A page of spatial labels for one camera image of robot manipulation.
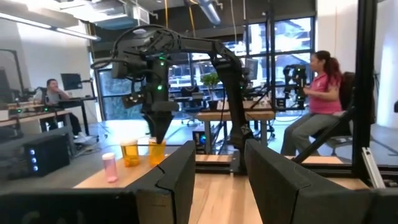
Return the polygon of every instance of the black equipment box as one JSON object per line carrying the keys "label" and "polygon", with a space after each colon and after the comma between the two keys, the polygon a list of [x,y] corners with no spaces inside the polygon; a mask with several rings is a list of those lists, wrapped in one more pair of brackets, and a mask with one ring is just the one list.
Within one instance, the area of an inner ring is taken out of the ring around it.
{"label": "black equipment box", "polygon": [[43,177],[70,164],[67,135],[49,136],[24,146],[28,170]]}

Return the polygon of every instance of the cable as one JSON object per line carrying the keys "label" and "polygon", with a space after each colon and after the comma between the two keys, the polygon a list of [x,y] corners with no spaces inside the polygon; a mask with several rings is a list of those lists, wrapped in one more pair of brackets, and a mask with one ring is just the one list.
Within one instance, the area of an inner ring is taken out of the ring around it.
{"label": "cable", "polygon": [[234,6],[233,5],[234,5],[233,0],[231,0],[232,25],[234,26],[235,44],[238,44],[238,36],[236,35],[236,26],[235,26]]}
{"label": "cable", "polygon": [[164,0],[164,10],[166,16],[166,28],[169,28],[169,9],[167,7],[167,0]]}
{"label": "cable", "polygon": [[191,26],[192,26],[192,32],[193,32],[193,37],[196,37],[196,31],[195,31],[195,23],[193,21],[193,13],[192,13],[192,8],[189,6],[189,16],[191,18]]}

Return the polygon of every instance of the ceiling light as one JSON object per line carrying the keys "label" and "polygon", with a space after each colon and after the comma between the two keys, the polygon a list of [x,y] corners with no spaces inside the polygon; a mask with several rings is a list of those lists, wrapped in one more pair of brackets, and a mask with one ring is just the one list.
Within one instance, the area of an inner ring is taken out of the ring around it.
{"label": "ceiling light", "polygon": [[7,19],[7,20],[10,20],[10,21],[14,21],[14,22],[21,22],[21,23],[23,23],[23,24],[28,24],[28,25],[32,25],[32,26],[37,26],[37,27],[41,27],[41,28],[45,28],[45,29],[51,28],[51,26],[50,26],[50,25],[47,25],[47,24],[43,24],[43,23],[39,23],[39,22],[30,21],[30,20],[28,20],[28,19],[23,19],[23,18],[16,17],[16,16],[11,16],[11,15],[4,14],[4,13],[1,13],[1,12],[0,12],[0,18],[2,18],[2,19]]}
{"label": "ceiling light", "polygon": [[82,34],[82,33],[79,33],[79,32],[73,31],[73,30],[68,30],[68,29],[63,29],[63,28],[56,28],[56,31],[62,32],[64,34],[70,34],[70,35],[74,35],[74,36],[77,36],[77,37],[90,39],[90,40],[98,40],[98,37],[96,37],[96,36]]}

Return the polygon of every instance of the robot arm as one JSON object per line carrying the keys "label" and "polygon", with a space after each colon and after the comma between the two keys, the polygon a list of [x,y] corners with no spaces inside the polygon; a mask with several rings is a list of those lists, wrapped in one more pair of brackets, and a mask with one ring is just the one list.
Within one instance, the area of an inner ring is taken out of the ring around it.
{"label": "robot arm", "polygon": [[141,35],[140,42],[136,42],[137,39],[125,42],[124,48],[117,49],[117,57],[112,59],[113,78],[146,82],[141,91],[124,97],[125,107],[142,104],[141,113],[148,122],[151,136],[156,137],[158,143],[162,142],[173,119],[172,112],[178,110],[177,103],[169,102],[171,58],[167,55],[179,52],[208,54],[228,96],[233,124],[231,143],[240,150],[241,166],[244,167],[244,144],[252,138],[252,131],[243,108],[240,86],[244,77],[240,59],[221,42],[184,37],[159,26],[150,30],[149,35]]}

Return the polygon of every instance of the wooden desk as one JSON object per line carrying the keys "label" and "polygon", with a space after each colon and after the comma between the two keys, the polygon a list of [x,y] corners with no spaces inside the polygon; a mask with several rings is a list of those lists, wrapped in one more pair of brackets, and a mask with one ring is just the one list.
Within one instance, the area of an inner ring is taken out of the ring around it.
{"label": "wooden desk", "polygon": [[[63,115],[63,114],[67,114],[67,113],[69,113],[69,111],[57,111],[57,115]],[[35,121],[38,119],[51,118],[54,116],[55,116],[55,113],[27,112],[27,113],[24,113],[22,116],[20,116],[19,122],[23,123],[23,122],[28,122],[28,121]],[[17,124],[17,121],[14,119],[9,119],[7,121],[0,121],[0,127],[10,126],[10,125],[15,125],[15,124]]]}
{"label": "wooden desk", "polygon": [[[275,113],[273,111],[247,111],[245,112],[246,120],[248,121],[260,121],[260,132],[261,132],[261,144],[263,146],[268,145],[267,138],[267,121],[275,118]],[[200,112],[196,115],[196,118],[203,121],[205,124],[205,135],[206,135],[206,145],[205,151],[210,154],[212,149],[212,138],[211,138],[211,125],[210,121],[221,121],[221,112]],[[229,111],[223,112],[223,121],[231,121],[231,113]],[[226,132],[226,123],[224,123],[224,138],[228,133]]]}
{"label": "wooden desk", "polygon": [[9,110],[16,110],[16,109],[27,109],[27,108],[37,108],[41,107],[44,105],[41,104],[35,104],[34,102],[21,102],[21,103],[9,103],[8,104],[8,109]]}
{"label": "wooden desk", "polygon": [[[309,157],[308,159],[313,162],[320,157]],[[328,160],[336,162],[335,159],[328,158]],[[116,164],[119,180],[115,184],[107,183],[104,171],[101,170],[74,188],[125,187],[151,169],[145,156],[141,157],[141,165],[137,167],[124,167],[122,159],[118,160]],[[366,188],[363,183],[355,179],[330,180],[349,189]],[[249,179],[233,175],[196,174],[189,223],[262,224]]]}

